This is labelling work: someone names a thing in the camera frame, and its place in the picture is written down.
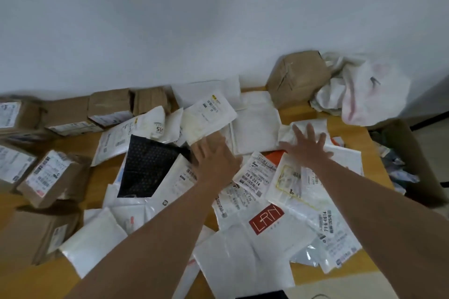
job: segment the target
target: black metal bar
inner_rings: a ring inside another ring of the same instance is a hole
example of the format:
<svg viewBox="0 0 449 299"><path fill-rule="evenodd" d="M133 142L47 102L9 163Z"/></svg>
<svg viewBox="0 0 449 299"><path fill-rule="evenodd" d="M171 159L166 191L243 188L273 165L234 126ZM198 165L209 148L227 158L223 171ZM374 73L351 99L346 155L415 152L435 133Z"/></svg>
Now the black metal bar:
<svg viewBox="0 0 449 299"><path fill-rule="evenodd" d="M419 123L411 126L410 130L411 131L415 131L415 130L418 130L418 129L422 129L422 128L427 127L429 125L432 125L432 124L435 124L435 123L440 122L442 120L445 120L446 118L449 118L449 111L443 112L440 115L436 115L436 116L431 117L431 118L429 118L429 119L427 119L425 121L419 122Z"/></svg>

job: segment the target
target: person's left hand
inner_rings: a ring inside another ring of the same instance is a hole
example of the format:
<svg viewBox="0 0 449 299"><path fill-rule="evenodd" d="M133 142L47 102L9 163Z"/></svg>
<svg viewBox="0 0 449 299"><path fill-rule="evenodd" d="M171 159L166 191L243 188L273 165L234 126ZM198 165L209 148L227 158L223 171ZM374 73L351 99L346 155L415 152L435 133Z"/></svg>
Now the person's left hand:
<svg viewBox="0 0 449 299"><path fill-rule="evenodd" d="M242 157L235 157L223 138L215 152L210 150L206 138L192 145L192 150L199 165L194 167L198 182L214 187L220 193L239 171Z"/></svg>

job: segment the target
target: red rectangle label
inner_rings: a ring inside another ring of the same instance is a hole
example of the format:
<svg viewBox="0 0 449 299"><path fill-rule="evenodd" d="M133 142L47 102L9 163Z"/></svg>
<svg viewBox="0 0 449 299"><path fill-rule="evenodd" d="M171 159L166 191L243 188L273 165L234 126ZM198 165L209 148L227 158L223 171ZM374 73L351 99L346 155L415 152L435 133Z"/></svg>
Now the red rectangle label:
<svg viewBox="0 0 449 299"><path fill-rule="evenodd" d="M279 220L284 215L284 212L274 204L269 205L255 217L253 217L249 224L253 228L255 235L259 235L269 226Z"/></svg>

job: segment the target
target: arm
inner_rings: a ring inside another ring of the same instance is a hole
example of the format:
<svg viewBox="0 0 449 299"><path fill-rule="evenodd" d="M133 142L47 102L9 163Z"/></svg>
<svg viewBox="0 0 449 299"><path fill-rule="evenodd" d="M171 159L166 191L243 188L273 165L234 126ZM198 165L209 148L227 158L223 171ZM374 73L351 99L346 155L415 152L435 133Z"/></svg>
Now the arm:
<svg viewBox="0 0 449 299"><path fill-rule="evenodd" d="M363 248L400 298L446 298L449 222L441 215L329 160L325 134L315 142L294 128L298 145L284 144L312 169Z"/></svg>
<svg viewBox="0 0 449 299"><path fill-rule="evenodd" d="M195 146L197 183L117 245L69 293L68 299L170 299L195 247L216 195L239 170L224 140L211 153Z"/></svg>

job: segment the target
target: wooden table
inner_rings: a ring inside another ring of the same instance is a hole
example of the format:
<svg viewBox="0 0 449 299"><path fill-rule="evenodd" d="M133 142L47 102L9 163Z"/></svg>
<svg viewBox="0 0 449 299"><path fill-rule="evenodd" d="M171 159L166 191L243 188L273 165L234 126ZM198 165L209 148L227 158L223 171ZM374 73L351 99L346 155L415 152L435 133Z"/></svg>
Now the wooden table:
<svg viewBox="0 0 449 299"><path fill-rule="evenodd" d="M393 188L365 128L346 125L341 121L340 117L327 116L322 113L317 114L306 103L280 110L279 114L282 123L286 125L292 121L328 117L327 126L331 136L340 136L348 148L362 152L365 176L385 187ZM36 146L33 148L33 151L42 155L49 149L55 149L66 153L72 152L93 157L100 135L101 133L90 133L83 136L63 138ZM86 198L80 204L82 210L101 208L106 187L109 183L114 182L122 160L123 155L117 156L93 168ZM22 196L0 194L0 227L4 226L15 207L24 204L27 204L27 201ZM215 231L218 230L212 209L205 225ZM342 268L334 269L327 275L323 274L319 267L313 268L296 263L291 264L291 269L297 285L378 270L363 250L351 257ZM64 257L15 273L9 273L0 264L0 298L62 298L78 281L79 278L74 268ZM212 292L201 272L192 285L187 298L213 298Z"/></svg>

